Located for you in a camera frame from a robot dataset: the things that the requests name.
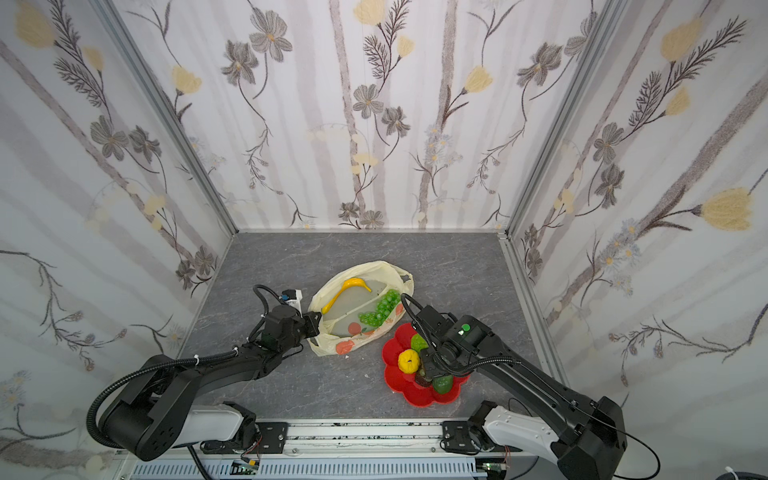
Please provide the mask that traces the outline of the dark brown fake fruit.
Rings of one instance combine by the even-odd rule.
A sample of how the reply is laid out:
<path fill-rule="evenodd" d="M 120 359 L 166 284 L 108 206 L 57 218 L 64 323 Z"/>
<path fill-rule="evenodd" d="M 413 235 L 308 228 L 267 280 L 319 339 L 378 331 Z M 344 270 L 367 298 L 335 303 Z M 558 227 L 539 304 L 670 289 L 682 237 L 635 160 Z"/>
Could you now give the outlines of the dark brown fake fruit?
<path fill-rule="evenodd" d="M 419 370 L 414 374 L 414 382 L 423 388 L 429 388 L 431 386 L 431 379 L 427 377 L 422 370 Z"/>

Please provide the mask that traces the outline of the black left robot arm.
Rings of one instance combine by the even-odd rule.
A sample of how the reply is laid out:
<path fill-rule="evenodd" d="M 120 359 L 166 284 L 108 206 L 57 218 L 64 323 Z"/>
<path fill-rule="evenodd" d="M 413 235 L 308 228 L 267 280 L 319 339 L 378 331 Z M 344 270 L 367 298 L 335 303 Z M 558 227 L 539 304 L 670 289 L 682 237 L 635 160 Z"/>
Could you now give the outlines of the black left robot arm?
<path fill-rule="evenodd" d="M 269 375 L 290 350 L 319 335 L 320 312 L 302 313 L 285 294 L 264 285 L 255 285 L 253 291 L 263 313 L 245 343 L 203 357 L 151 357 L 94 399 L 86 414 L 91 438 L 141 460 L 154 460 L 181 443 L 198 396 Z"/>

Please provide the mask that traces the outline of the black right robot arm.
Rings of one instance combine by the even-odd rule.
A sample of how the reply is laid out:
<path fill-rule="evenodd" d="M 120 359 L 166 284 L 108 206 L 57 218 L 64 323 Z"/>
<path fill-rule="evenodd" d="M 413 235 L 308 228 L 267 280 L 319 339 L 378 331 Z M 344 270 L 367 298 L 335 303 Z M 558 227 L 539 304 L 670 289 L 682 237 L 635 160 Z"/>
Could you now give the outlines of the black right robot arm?
<path fill-rule="evenodd" d="M 573 390 L 514 352 L 493 330 L 470 315 L 456 318 L 403 294 L 411 325 L 427 342 L 430 377 L 480 373 L 503 387 L 543 421 L 555 439 L 543 449 L 568 479 L 620 479 L 629 441 L 621 407 L 604 396 L 594 400 Z"/>

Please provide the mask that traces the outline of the bright green fake fruit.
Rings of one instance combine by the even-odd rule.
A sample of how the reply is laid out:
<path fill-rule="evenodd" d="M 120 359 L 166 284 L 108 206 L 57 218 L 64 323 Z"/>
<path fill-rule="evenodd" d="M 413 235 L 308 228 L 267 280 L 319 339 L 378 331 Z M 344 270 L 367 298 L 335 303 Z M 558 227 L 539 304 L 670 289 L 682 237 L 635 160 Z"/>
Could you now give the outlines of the bright green fake fruit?
<path fill-rule="evenodd" d="M 411 337 L 410 348 L 417 353 L 428 348 L 428 342 L 420 335 L 415 334 Z"/>

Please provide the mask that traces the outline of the red flower-shaped plastic bowl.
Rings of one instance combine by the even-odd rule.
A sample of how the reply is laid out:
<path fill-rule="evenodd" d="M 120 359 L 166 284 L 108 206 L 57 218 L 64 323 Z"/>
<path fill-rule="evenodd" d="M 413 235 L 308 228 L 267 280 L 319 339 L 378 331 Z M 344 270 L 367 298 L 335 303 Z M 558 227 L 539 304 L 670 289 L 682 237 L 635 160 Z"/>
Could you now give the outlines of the red flower-shaped plastic bowl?
<path fill-rule="evenodd" d="M 397 366 L 398 355 L 410 348 L 410 340 L 416 330 L 410 324 L 397 328 L 394 338 L 387 341 L 381 350 L 381 356 L 386 364 L 384 378 L 391 390 L 403 394 L 405 400 L 412 406 L 423 408 L 433 403 L 450 404 L 461 392 L 461 386 L 469 377 L 454 377 L 452 390 L 446 395 L 437 395 L 432 387 L 423 388 L 414 382 L 414 375 L 403 374 Z"/>

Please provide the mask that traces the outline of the pale yellow plastic bag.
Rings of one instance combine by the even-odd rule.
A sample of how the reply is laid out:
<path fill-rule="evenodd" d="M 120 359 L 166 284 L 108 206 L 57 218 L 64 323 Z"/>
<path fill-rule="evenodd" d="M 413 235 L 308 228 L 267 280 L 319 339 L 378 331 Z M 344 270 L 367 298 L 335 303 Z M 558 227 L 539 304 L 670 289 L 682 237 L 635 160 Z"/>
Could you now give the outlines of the pale yellow plastic bag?
<path fill-rule="evenodd" d="M 345 280 L 354 277 L 365 280 L 372 291 L 351 288 L 342 293 L 331 310 L 323 315 L 322 307 L 336 295 Z M 359 264 L 338 273 L 312 297 L 308 307 L 309 311 L 321 314 L 320 333 L 310 340 L 313 352 L 319 357 L 346 355 L 383 337 L 404 315 L 401 295 L 412 294 L 414 287 L 414 277 L 410 272 L 385 261 Z M 376 329 L 361 324 L 358 315 L 372 311 L 377 301 L 390 289 L 400 293 L 400 303 L 390 317 Z"/>

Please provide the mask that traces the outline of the yellow fake lemon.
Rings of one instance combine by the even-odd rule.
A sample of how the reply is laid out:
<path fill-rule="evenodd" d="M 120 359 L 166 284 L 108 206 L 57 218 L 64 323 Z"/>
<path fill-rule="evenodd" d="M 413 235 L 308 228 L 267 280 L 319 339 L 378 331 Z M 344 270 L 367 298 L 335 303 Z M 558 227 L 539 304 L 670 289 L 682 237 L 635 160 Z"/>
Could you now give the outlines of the yellow fake lemon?
<path fill-rule="evenodd" d="M 398 355 L 397 366 L 403 374 L 415 375 L 421 367 L 419 353 L 413 349 L 402 351 Z"/>

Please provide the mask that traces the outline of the dark green fake fruit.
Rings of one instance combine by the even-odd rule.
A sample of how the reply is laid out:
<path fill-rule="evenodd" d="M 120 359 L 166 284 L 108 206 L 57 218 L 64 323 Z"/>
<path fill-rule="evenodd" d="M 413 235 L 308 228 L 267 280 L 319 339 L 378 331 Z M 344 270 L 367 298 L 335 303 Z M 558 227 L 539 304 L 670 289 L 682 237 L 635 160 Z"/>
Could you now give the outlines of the dark green fake fruit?
<path fill-rule="evenodd" d="M 454 377 L 452 375 L 445 375 L 435 377 L 431 381 L 431 387 L 435 394 L 446 395 L 448 394 L 454 385 Z"/>

